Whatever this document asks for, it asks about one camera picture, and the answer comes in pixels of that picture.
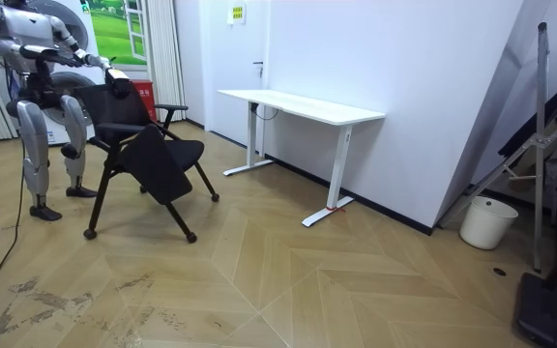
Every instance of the door handle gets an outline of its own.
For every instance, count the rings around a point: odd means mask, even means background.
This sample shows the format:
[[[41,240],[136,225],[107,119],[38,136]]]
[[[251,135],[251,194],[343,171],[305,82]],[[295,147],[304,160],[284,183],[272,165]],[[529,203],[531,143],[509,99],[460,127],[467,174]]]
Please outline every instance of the door handle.
[[[259,78],[263,75],[263,62],[252,62],[254,65],[260,65],[261,68],[259,69]]]

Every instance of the chair leg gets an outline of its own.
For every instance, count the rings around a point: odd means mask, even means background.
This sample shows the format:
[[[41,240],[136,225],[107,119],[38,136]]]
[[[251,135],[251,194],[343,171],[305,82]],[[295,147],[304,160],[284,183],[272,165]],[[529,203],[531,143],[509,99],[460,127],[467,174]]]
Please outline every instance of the chair leg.
[[[98,236],[96,233],[96,225],[98,224],[98,218],[101,215],[101,209],[103,208],[104,197],[106,196],[106,188],[108,187],[108,182],[111,179],[111,166],[108,164],[104,165],[103,176],[101,177],[101,183],[98,186],[98,195],[96,196],[96,202],[94,202],[94,208],[92,209],[92,216],[89,219],[89,228],[83,232],[88,240],[93,240]]]
[[[178,223],[180,228],[182,228],[182,232],[184,232],[184,234],[186,235],[186,239],[189,241],[189,243],[192,244],[192,243],[196,242],[197,241],[197,236],[194,233],[191,232],[189,227],[184,222],[184,219],[182,217],[180,217],[180,215],[178,214],[178,211],[175,210],[175,207],[173,206],[173,204],[167,203],[164,206],[166,207],[166,210],[169,211],[171,216],[173,218],[175,218],[175,221]]]
[[[216,193],[214,191],[214,188],[212,187],[212,184],[210,184],[210,180],[208,180],[208,177],[205,175],[205,172],[203,171],[203,169],[201,169],[201,164],[199,164],[199,162],[194,164],[194,167],[197,168],[197,171],[199,172],[199,175],[201,175],[201,179],[203,179],[203,183],[205,184],[205,186],[208,188],[208,191],[210,191],[210,194],[212,194],[212,201],[213,202],[218,202],[220,199],[220,196],[218,193]]]

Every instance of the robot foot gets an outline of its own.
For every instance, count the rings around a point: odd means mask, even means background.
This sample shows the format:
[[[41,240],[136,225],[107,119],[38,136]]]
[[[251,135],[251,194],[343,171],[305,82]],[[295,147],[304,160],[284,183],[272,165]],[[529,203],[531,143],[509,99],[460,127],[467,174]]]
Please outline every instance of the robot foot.
[[[78,188],[66,188],[66,195],[69,197],[93,198],[98,195],[94,190],[79,186]]]
[[[30,207],[29,208],[29,215],[36,218],[41,218],[44,221],[56,221],[62,218],[62,215],[55,212],[54,210],[42,206],[42,207]]]

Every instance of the desk foot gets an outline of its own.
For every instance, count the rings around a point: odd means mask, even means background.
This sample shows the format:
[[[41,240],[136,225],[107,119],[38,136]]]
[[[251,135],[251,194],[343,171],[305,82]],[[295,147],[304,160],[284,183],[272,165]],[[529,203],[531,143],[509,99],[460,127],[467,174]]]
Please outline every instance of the desk foot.
[[[265,160],[262,160],[262,161],[259,161],[259,162],[255,163],[255,164],[253,164],[253,165],[251,165],[251,166],[249,166],[249,165],[243,165],[243,166],[238,167],[238,168],[233,168],[233,169],[225,170],[225,171],[222,172],[222,174],[223,174],[224,176],[230,176],[230,175],[233,175],[233,174],[235,174],[235,173],[240,173],[240,172],[243,172],[243,171],[248,171],[248,170],[254,169],[254,168],[256,168],[256,167],[260,167],[260,166],[262,166],[262,165],[266,165],[266,164],[270,164],[270,163],[274,163],[274,161],[271,160],[271,159],[265,159]]]
[[[336,209],[329,210],[327,208],[324,208],[324,209],[320,210],[319,212],[311,215],[310,217],[305,218],[302,221],[302,224],[306,227],[311,227],[315,222],[317,222],[320,219],[325,218],[328,215],[336,212],[338,210],[338,208],[342,208],[342,207],[346,206],[348,203],[350,203],[353,200],[354,200],[354,198],[352,198],[352,197],[343,197],[343,198],[339,199],[339,201],[337,202],[337,208]]]

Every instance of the red box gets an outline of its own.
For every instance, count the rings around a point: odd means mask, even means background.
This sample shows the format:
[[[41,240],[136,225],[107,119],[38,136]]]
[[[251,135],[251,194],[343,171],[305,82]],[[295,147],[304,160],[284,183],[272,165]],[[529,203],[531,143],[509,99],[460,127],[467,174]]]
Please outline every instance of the red box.
[[[152,121],[156,121],[156,110],[154,109],[154,90],[152,89],[152,81],[150,80],[132,80],[134,88],[139,92],[139,96],[143,100],[147,112],[150,114]]]

